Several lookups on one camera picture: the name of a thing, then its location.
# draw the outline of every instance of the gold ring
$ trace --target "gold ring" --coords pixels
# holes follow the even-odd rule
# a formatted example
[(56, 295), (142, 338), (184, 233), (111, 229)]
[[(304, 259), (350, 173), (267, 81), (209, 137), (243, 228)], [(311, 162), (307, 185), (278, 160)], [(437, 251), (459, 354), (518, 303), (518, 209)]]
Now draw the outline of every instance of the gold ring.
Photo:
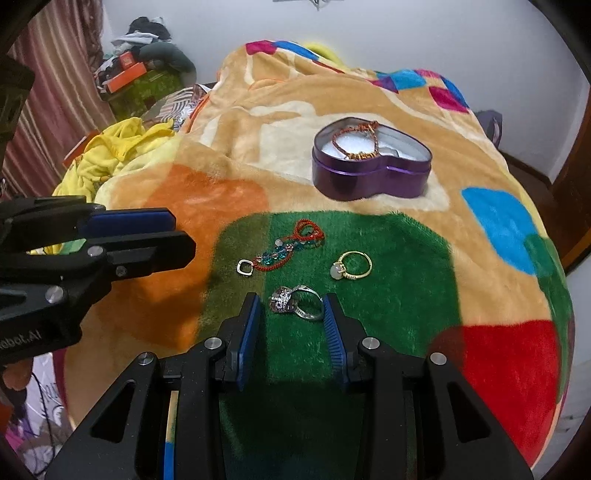
[[(348, 273), (347, 268), (345, 267), (345, 264), (343, 263), (343, 259), (347, 255), (350, 255), (350, 254), (358, 254), (358, 255), (362, 255), (363, 257), (365, 257), (365, 259), (369, 263), (369, 270), (361, 275), (352, 275), (352, 274)], [(339, 259), (335, 263), (332, 264), (332, 267), (330, 267), (330, 276), (333, 277), (335, 280), (340, 280), (341, 278), (346, 278), (347, 280), (359, 280), (360, 278), (367, 277), (371, 273), (371, 269), (373, 267), (374, 267), (374, 265), (373, 265), (373, 263), (371, 263), (371, 258), (369, 258), (363, 252), (358, 252), (358, 251), (345, 252), (344, 254), (342, 254), (339, 257)]]

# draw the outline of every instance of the curtain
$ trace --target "curtain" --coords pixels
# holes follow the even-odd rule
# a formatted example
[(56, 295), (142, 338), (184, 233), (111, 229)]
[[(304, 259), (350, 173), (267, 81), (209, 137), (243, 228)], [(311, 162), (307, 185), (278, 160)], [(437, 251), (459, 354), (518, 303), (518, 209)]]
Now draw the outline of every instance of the curtain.
[(92, 76), (103, 56), (102, 12), (102, 0), (52, 0), (10, 49), (35, 72), (35, 83), (7, 146), (7, 197), (51, 195), (67, 153), (90, 131), (115, 122)]

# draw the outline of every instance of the ring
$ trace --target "ring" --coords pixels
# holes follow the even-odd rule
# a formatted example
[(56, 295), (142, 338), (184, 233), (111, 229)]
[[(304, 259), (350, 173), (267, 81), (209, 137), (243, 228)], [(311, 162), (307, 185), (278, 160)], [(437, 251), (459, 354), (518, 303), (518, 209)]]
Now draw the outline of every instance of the ring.
[[(297, 292), (311, 293), (320, 300), (320, 313), (308, 313), (298, 306)], [(318, 293), (305, 285), (298, 285), (295, 288), (279, 287), (269, 298), (269, 308), (274, 313), (295, 313), (304, 320), (316, 321), (324, 318), (324, 303)]]
[[(358, 255), (362, 255), (363, 257), (365, 257), (365, 259), (369, 263), (369, 270), (361, 275), (353, 275), (353, 274), (348, 273), (347, 268), (345, 267), (345, 264), (343, 263), (343, 259), (347, 255), (351, 255), (351, 254), (358, 254)], [(332, 267), (330, 267), (330, 276), (333, 277), (335, 280), (340, 280), (341, 278), (346, 278), (347, 280), (359, 280), (360, 278), (367, 277), (371, 273), (371, 269), (373, 267), (374, 267), (374, 265), (371, 262), (371, 258), (369, 258), (363, 252), (358, 252), (358, 251), (345, 252), (344, 254), (342, 254), (339, 257), (339, 259), (335, 263), (332, 264)]]
[[(251, 269), (250, 271), (245, 271), (242, 269), (243, 265), (250, 265)], [(240, 274), (240, 275), (244, 275), (245, 277), (251, 277), (252, 276), (252, 272), (254, 272), (255, 269), (255, 264), (250, 261), (250, 260), (240, 260), (238, 262), (238, 265), (236, 266), (236, 271)]]

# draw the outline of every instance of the screw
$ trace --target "screw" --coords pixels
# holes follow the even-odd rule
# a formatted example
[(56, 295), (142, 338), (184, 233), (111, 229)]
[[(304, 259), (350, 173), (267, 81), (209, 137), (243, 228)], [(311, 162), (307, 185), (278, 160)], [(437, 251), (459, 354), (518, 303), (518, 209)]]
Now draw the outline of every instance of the screw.
[(123, 265), (118, 265), (115, 269), (115, 275), (117, 275), (119, 278), (126, 276), (127, 268), (125, 268)]
[(57, 285), (49, 287), (45, 292), (45, 299), (47, 300), (47, 303), (51, 303), (52, 305), (55, 303), (60, 303), (65, 296), (66, 292), (64, 292), (64, 289)]
[(211, 337), (203, 342), (205, 348), (209, 350), (215, 350), (216, 348), (220, 348), (222, 346), (222, 341), (217, 337)]
[(100, 245), (93, 245), (86, 251), (86, 253), (89, 257), (98, 257), (99, 255), (102, 255), (104, 251), (105, 249)]
[(375, 350), (377, 347), (379, 347), (379, 340), (374, 337), (366, 337), (361, 342), (361, 345), (363, 345), (367, 350)]
[(150, 352), (144, 352), (138, 355), (138, 363), (140, 365), (148, 365), (154, 360), (154, 354)]
[(432, 353), (429, 358), (435, 365), (445, 365), (447, 363), (447, 357), (439, 352)]

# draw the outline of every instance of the orange box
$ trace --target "orange box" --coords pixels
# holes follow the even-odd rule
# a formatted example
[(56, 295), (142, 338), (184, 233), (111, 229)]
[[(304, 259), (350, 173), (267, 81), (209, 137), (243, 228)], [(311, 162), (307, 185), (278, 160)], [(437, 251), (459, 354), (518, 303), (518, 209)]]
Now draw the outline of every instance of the orange box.
[(121, 66), (124, 70), (127, 70), (129, 67), (132, 67), (137, 62), (135, 61), (134, 55), (130, 51), (126, 51), (119, 56), (119, 61), (121, 62)]
[(111, 78), (108, 82), (105, 82), (107, 90), (110, 91), (110, 93), (115, 93), (128, 83), (133, 82), (136, 78), (141, 77), (147, 71), (144, 62), (138, 62), (118, 74), (116, 77)]

